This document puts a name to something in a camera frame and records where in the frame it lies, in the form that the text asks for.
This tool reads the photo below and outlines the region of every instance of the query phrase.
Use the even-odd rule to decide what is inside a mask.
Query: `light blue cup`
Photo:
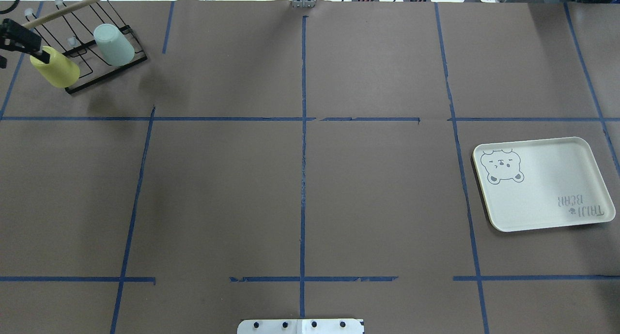
[[[115,25],[104,23],[93,32],[95,42],[108,64],[120,67],[133,59],[133,46]]]

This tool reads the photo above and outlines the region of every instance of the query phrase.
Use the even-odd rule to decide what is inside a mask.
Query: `wooden dowel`
[[[87,7],[88,5],[92,5],[100,0],[82,0],[80,2],[76,2],[73,5],[69,5],[68,7],[61,8],[56,12],[52,12],[51,14],[45,15],[43,17],[39,17],[34,21],[24,23],[22,26],[26,29],[32,29],[37,27],[38,25],[45,24],[53,19],[56,19],[62,15],[70,14],[73,11],[79,10],[82,7]]]

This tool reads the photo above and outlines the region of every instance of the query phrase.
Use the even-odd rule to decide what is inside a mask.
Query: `bear drawing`
[[[502,180],[523,181],[521,158],[512,149],[484,151],[480,163],[489,173],[487,180],[491,184],[499,184]]]

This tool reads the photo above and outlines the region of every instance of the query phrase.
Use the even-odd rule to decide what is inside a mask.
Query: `cup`
[[[133,59],[133,46],[115,25],[101,24],[95,28],[93,36],[108,64],[120,67]]]
[[[69,87],[79,78],[79,67],[62,53],[52,47],[43,46],[42,49],[49,53],[49,63],[31,56],[32,66],[37,68],[41,75],[54,87]]]

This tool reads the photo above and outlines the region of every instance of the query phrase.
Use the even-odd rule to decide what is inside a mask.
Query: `white tray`
[[[472,155],[500,231],[608,222],[616,216],[589,144],[579,137],[481,144]]]

